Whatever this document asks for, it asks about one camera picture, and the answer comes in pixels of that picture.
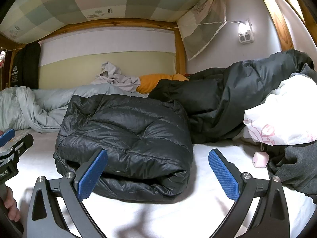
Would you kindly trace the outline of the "person's left hand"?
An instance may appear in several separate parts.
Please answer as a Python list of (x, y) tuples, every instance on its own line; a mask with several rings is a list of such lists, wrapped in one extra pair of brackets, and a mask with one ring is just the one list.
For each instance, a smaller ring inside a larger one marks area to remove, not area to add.
[(20, 211), (17, 208), (17, 202), (13, 197), (13, 192), (10, 187), (6, 187), (7, 197), (4, 200), (4, 205), (8, 209), (8, 217), (11, 221), (18, 222), (20, 220)]

